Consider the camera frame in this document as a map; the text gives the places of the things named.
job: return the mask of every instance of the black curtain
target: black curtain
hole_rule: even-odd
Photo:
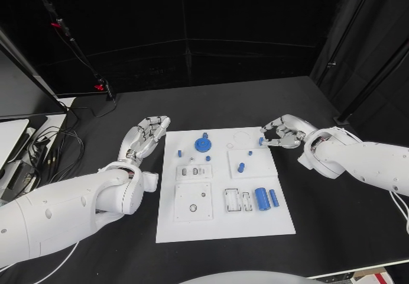
[[[308,75],[342,0],[54,0],[116,92]],[[0,26],[56,93],[95,80],[41,0],[0,3]]]
[[[358,1],[338,13],[328,41],[311,72],[316,81]],[[365,0],[319,86],[342,111],[409,36],[409,1]],[[364,140],[409,146],[409,58],[378,85],[348,121]]]

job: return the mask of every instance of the red clip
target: red clip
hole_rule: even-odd
[[[102,85],[95,85],[93,88],[95,88],[98,91],[103,91],[103,86],[102,86]]]

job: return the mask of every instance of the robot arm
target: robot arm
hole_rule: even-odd
[[[273,120],[260,132],[276,127],[282,137],[263,140],[262,145],[295,148],[303,142],[298,162],[325,177],[335,179],[347,171],[361,182],[409,196],[407,148],[361,142],[344,129],[318,130],[292,115]]]
[[[157,174],[141,172],[138,165],[168,124],[167,117],[145,119],[125,136],[118,162],[0,207],[0,267],[59,251],[135,212],[144,191],[157,185]]]

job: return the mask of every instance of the black frame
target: black frame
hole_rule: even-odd
[[[53,95],[49,93],[49,91],[46,90],[46,88],[43,87],[43,85],[38,83],[38,81],[36,80],[36,78],[33,77],[33,75],[30,74],[30,72],[26,70],[26,68],[23,67],[21,63],[17,61],[17,59],[14,58],[13,54],[8,52],[8,50],[4,48],[4,46],[0,44],[0,51],[2,52],[2,54],[7,56],[7,58],[10,59],[10,61],[14,63],[14,65],[17,66],[17,68],[21,70],[21,72],[24,73],[24,75],[28,77],[28,79],[31,80],[31,82],[34,83],[34,85],[38,87],[38,89],[43,91],[43,93],[46,94],[46,96],[50,98],[50,100],[54,102],[54,105],[57,106],[57,108],[62,110],[60,112],[49,112],[49,113],[37,113],[37,114],[18,114],[18,115],[5,115],[1,116],[0,115],[0,120],[7,120],[7,119],[13,119],[13,118],[27,118],[27,117],[34,117],[38,115],[56,115],[56,114],[64,114],[66,113],[66,109],[62,106],[62,104],[57,102],[57,100],[54,99]]]

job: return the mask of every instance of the computer screen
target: computer screen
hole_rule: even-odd
[[[0,120],[64,113],[64,108],[0,45]]]

